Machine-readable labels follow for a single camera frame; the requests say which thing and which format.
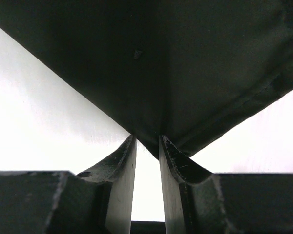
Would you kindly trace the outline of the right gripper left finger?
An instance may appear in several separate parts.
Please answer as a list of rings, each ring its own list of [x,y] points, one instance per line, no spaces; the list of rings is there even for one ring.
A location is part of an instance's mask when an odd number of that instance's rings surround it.
[[[128,234],[136,137],[85,171],[0,171],[0,234]]]

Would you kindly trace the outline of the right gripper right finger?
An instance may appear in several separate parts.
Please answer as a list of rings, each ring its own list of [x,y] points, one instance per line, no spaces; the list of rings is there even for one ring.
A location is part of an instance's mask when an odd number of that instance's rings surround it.
[[[159,162],[168,234],[293,234],[293,174],[212,173],[166,137]]]

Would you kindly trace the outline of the black printed t-shirt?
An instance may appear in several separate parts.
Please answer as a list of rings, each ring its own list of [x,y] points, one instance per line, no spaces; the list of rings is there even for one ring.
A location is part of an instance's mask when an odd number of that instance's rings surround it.
[[[0,28],[154,156],[293,90],[293,0],[0,0]]]

